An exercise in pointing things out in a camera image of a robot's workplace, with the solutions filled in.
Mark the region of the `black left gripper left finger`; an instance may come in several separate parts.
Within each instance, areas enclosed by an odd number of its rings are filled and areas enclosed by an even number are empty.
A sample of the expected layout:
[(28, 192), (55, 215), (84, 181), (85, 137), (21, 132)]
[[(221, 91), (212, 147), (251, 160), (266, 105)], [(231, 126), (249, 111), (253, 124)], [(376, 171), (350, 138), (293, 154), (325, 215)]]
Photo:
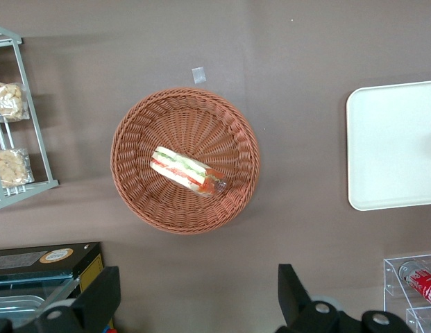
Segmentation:
[(71, 305), (47, 309), (18, 328), (10, 320), (0, 318), (0, 332), (102, 332), (120, 302), (119, 268), (108, 266)]

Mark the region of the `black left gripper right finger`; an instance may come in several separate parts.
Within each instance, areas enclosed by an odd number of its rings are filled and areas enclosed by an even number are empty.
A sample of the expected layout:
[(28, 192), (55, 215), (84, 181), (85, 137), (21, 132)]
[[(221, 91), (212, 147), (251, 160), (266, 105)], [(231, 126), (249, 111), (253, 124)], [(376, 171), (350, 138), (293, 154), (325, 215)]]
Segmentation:
[(407, 323), (386, 311), (350, 317), (325, 300), (312, 300), (291, 264), (278, 265), (278, 302), (286, 325), (278, 332), (411, 332)]

